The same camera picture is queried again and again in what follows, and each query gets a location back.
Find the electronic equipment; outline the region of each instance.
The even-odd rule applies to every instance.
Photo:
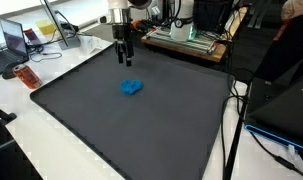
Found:
[[[108,0],[108,2],[109,13],[99,17],[98,21],[112,25],[119,63],[123,63],[124,54],[126,65],[131,66],[131,58],[134,52],[131,40],[130,7],[146,9],[151,4],[151,0]]]
[[[193,5],[193,0],[175,1],[175,15],[178,16],[171,24],[171,39],[184,42],[194,39],[196,31],[193,26]]]
[[[303,154],[303,77],[249,113],[245,129]]]
[[[193,21],[198,30],[223,34],[234,0],[194,0]]]
[[[271,83],[264,79],[253,78],[249,86],[250,103],[246,107],[246,113],[251,113],[271,99],[279,96],[287,89],[287,86]]]
[[[59,11],[55,11],[52,7],[52,5],[49,3],[48,0],[40,0],[41,4],[43,5],[43,8],[45,12],[47,13],[48,17],[52,21],[52,23],[55,24],[57,30],[61,34],[61,38],[63,41],[59,41],[59,46],[61,50],[71,49],[75,47],[80,47],[81,42],[79,37],[76,34],[76,30],[74,27],[68,22],[70,29],[72,29],[72,33],[66,33],[64,29],[61,26],[61,23],[59,19],[57,18],[56,14],[60,14],[62,17],[64,17]]]
[[[29,60],[29,55],[22,25],[6,19],[0,19],[0,24],[7,46],[7,49],[0,49],[0,74],[2,74],[8,64],[24,63]]]

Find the black mat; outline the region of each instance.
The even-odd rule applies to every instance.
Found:
[[[143,89],[123,94],[120,83]],[[135,48],[114,47],[34,91],[31,99],[127,179],[198,180],[218,132],[227,75]]]

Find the desk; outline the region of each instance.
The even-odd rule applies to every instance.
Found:
[[[104,48],[110,44],[104,41]],[[45,51],[59,51],[59,47],[52,44],[47,46]],[[62,53],[63,57],[60,59],[41,63],[29,61],[26,64],[44,83],[48,83],[93,55],[84,55],[77,48]],[[246,85],[237,83],[237,89],[243,95]],[[19,79],[3,80],[0,77],[0,108],[6,112],[14,112],[18,116],[6,127],[43,179],[123,179],[59,121],[33,103],[29,97],[31,92],[32,90]],[[224,117],[228,156],[238,122],[235,99],[229,101]],[[219,132],[203,179],[215,180],[221,179],[221,176],[222,147]]]

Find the floor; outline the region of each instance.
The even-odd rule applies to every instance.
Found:
[[[243,23],[242,27],[239,29],[239,34],[234,41],[235,47],[232,61],[233,69],[246,68],[250,71],[255,71],[257,69],[268,47],[272,43],[273,36],[281,25],[280,10],[281,6],[279,5],[279,2],[273,2],[263,20],[262,28],[259,30],[247,28],[247,22]],[[112,32],[110,26],[98,26],[92,30],[87,31],[86,33],[101,37],[102,39],[108,41],[113,41],[112,34],[110,32]],[[158,53],[171,56],[175,59],[199,64],[200,66],[207,68],[213,68],[216,70],[225,69],[225,61],[217,64],[191,56],[177,54],[172,51],[145,46],[140,41],[140,38],[142,36],[143,34],[134,34],[133,42],[135,48],[151,49]],[[286,73],[283,77],[281,77],[279,79],[279,83],[287,84],[293,71],[294,68],[290,72]],[[246,81],[248,78],[250,78],[250,76],[251,74],[247,72],[238,72],[237,74],[237,77],[239,77],[241,81]],[[17,144],[10,146],[7,150],[0,153],[0,174],[2,174],[0,180],[41,179],[41,177],[35,171],[34,167],[22,153]]]

